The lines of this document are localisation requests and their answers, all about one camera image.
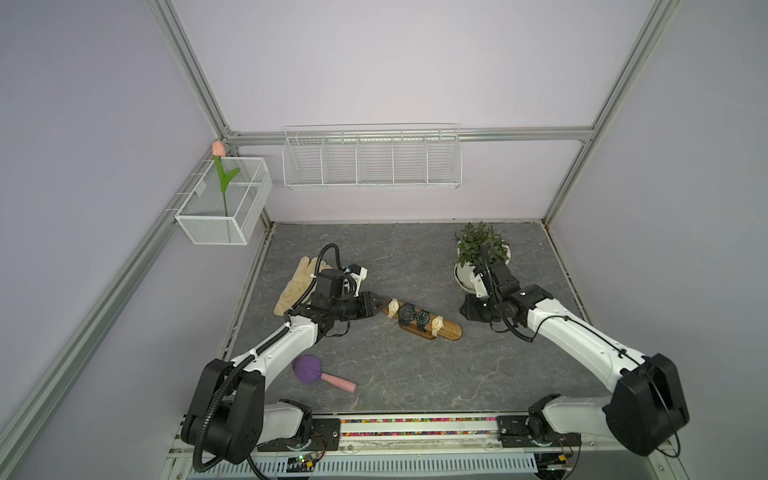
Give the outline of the chunky black watch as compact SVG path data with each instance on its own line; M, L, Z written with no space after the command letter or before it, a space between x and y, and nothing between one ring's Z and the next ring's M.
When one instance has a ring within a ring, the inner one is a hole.
M397 312L399 325L406 328L416 317L415 306L411 303L403 303Z

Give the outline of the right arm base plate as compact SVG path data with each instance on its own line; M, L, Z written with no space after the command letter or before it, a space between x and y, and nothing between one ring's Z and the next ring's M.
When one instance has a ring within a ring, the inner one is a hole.
M499 415L496 417L499 441L504 448L523 447L580 447L581 436L576 433L557 433L539 417L529 415Z

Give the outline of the slim black watch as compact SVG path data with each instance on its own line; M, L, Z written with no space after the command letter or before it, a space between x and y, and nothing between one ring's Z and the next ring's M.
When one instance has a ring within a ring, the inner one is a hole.
M415 315L416 325L419 331L425 332L427 326L431 323L430 313L427 311L419 311Z

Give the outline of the beige watch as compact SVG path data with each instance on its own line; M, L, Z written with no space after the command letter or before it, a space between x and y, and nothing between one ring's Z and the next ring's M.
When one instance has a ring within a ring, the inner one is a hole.
M431 320L430 329L433 336L437 336L441 329L444 328L444 318L442 316L436 316Z
M387 305L387 316L389 318L397 318L399 309L400 302L397 299L392 298Z

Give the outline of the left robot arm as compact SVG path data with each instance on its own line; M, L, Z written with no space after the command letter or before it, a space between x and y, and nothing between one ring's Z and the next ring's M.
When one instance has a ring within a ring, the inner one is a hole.
M376 315L383 299L362 290L364 277L357 264L316 266L309 286L284 312L275 332L229 361L214 359L204 367L181 431L193 448L195 472L223 461L250 462L258 446L275 440L294 447L311 444L311 408L287 399L269 404L265 393L303 352L332 336L337 323Z

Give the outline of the wooden watch stand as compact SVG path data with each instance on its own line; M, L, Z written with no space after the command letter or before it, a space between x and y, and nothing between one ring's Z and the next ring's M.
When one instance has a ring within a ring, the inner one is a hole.
M418 308L410 302L391 298L384 302L379 311L388 318L394 319L400 329L423 339L444 338L458 341L463 336L463 330L459 324Z

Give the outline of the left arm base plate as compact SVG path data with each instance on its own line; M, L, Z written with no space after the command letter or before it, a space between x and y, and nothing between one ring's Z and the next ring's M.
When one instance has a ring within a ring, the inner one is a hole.
M296 437L275 439L257 446L258 452L337 451L341 440L341 421L337 418L314 418L310 427Z

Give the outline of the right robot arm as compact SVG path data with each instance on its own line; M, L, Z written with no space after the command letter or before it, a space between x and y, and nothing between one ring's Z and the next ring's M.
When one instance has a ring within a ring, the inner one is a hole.
M600 332L568 310L542 287L523 286L507 264L480 248L474 269L475 294L468 295L462 315L472 321L501 323L505 331L527 343L544 337L589 370L607 395L573 398L547 395L528 409L512 436L549 446L568 434L616 440L626 450L648 456L690 421L687 402L675 363L629 348Z

